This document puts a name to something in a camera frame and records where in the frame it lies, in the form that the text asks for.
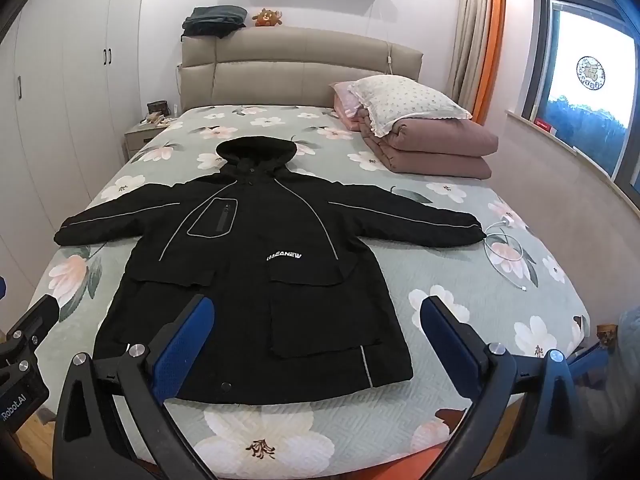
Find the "beige bedside table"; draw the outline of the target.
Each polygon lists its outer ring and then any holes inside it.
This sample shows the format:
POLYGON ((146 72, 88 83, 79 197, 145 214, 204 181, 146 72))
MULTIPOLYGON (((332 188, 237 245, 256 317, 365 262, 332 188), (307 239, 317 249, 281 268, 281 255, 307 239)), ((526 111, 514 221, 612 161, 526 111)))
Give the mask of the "beige bedside table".
POLYGON ((163 119, 159 122, 142 122, 125 132, 124 145, 127 159, 130 160, 151 142, 162 131, 172 124, 171 119, 163 119))

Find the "black hooded coat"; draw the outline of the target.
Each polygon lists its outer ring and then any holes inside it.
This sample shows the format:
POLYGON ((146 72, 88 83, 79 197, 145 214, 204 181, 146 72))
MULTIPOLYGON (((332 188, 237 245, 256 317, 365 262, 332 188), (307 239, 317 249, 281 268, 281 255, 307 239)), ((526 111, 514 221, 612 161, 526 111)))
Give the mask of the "black hooded coat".
POLYGON ((242 136, 216 174, 146 184, 66 219, 60 246, 134 238, 97 359, 147 344, 196 295, 214 325, 175 398, 288 404, 411 379, 408 346, 368 240, 457 248, 484 240, 466 212, 288 169, 294 143, 242 136))

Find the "beige and orange curtain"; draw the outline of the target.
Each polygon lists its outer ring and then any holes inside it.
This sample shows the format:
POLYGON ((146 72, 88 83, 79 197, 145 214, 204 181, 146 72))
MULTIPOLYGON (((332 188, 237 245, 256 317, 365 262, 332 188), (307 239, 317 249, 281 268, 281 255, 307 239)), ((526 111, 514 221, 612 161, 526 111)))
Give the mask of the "beige and orange curtain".
POLYGON ((459 0, 446 95, 486 122, 502 48, 506 0, 459 0))

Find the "dark green folded blanket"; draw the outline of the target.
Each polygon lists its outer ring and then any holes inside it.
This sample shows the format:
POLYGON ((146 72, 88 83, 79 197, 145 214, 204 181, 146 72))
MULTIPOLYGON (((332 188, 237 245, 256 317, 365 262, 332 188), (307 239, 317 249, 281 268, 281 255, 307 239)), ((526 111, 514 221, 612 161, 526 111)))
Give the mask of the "dark green folded blanket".
POLYGON ((182 24, 183 36, 224 38, 245 27, 247 10, 242 6, 197 6, 182 24))

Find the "white dotted pillow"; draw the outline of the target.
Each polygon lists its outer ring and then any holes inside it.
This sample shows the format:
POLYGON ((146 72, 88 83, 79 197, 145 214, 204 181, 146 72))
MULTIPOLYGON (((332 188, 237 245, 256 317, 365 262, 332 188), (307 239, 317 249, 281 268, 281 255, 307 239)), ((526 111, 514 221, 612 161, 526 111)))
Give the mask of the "white dotted pillow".
POLYGON ((368 112, 371 130, 379 138, 401 119, 472 119, 468 110, 442 92, 404 76, 364 77, 352 82, 348 90, 368 112))

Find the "floral green bed cover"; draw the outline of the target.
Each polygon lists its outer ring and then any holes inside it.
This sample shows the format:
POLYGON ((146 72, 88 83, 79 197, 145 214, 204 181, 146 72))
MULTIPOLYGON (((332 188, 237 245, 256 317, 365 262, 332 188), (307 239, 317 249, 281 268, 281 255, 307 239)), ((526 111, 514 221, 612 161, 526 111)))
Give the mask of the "floral green bed cover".
MULTIPOLYGON (((511 352, 543 356, 573 351, 589 315, 549 249, 487 184, 402 176, 388 171, 332 110, 311 106, 223 105, 184 113, 145 145, 86 209, 146 184, 175 185, 216 174, 218 146, 242 136, 294 143, 288 169, 343 184, 373 185, 438 209, 472 214, 484 240, 457 248, 368 240, 386 281, 413 375, 406 382, 346 396, 288 404, 167 404, 183 434, 213 472, 232 479, 306 479, 381 465, 417 452, 434 454, 464 413, 420 326, 419 309, 436 296, 461 322, 511 352)), ((38 290, 61 306, 58 324, 38 351, 50 396, 60 402, 73 356, 94 342, 134 238, 60 246, 38 290)))

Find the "folded mauve quilt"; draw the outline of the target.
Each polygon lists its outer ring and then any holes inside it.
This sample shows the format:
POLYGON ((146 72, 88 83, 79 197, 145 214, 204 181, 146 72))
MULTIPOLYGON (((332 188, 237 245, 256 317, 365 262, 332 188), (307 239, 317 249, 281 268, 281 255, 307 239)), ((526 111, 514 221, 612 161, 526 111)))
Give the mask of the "folded mauve quilt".
POLYGON ((366 110, 358 113, 363 141, 382 164, 396 174, 487 180, 485 158, 498 151, 499 139, 466 119, 405 118, 379 138, 366 110))

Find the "beige upholstered headboard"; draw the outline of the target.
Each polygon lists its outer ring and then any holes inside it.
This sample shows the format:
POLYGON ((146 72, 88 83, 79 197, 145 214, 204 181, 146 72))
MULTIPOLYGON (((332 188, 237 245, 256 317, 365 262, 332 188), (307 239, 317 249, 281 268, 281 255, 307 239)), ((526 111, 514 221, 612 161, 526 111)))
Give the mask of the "beige upholstered headboard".
POLYGON ((337 82, 378 74, 417 80, 423 53, 381 39, 300 27, 254 27, 227 37, 186 36, 180 104, 333 105, 337 82))

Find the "white wardrobe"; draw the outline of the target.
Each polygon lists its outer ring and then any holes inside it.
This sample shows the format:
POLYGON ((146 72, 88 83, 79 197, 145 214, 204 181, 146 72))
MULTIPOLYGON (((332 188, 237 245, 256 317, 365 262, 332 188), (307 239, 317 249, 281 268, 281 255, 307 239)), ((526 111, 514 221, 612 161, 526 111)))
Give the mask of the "white wardrobe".
POLYGON ((54 233, 124 166, 141 116, 141 0, 12 0, 1 13, 1 324, 26 309, 54 233))

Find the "orange plush toy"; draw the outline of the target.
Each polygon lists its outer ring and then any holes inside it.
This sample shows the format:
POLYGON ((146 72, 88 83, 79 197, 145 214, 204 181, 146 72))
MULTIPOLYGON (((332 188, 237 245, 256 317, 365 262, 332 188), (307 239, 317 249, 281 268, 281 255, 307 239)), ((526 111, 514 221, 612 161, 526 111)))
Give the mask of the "orange plush toy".
POLYGON ((282 12, 262 9, 252 17, 256 27, 274 27, 282 24, 282 12))

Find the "pink pillow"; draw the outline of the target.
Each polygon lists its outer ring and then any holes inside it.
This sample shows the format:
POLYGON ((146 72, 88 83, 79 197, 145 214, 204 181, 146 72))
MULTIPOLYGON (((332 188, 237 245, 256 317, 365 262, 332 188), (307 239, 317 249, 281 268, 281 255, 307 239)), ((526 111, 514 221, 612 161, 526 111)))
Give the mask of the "pink pillow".
POLYGON ((361 104, 357 97, 349 90, 351 81, 340 81, 331 84, 334 92, 334 110, 347 130, 358 131, 358 113, 361 104))

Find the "window with dark frame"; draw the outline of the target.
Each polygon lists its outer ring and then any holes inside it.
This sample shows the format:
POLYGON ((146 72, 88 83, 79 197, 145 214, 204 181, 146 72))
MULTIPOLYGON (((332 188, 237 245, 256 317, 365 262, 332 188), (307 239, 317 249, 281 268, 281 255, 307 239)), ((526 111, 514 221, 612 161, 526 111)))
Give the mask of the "window with dark frame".
POLYGON ((639 203, 639 40, 608 0, 535 0, 521 118, 639 203))

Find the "dark box on nightstand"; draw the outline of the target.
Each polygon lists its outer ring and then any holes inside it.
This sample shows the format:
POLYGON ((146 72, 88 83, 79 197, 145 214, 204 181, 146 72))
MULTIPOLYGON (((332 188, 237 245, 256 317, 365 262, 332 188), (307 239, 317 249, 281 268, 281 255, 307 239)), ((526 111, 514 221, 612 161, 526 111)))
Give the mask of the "dark box on nightstand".
POLYGON ((146 104, 146 108, 148 109, 148 114, 160 114, 165 117, 170 115, 168 103, 166 101, 154 101, 146 104))

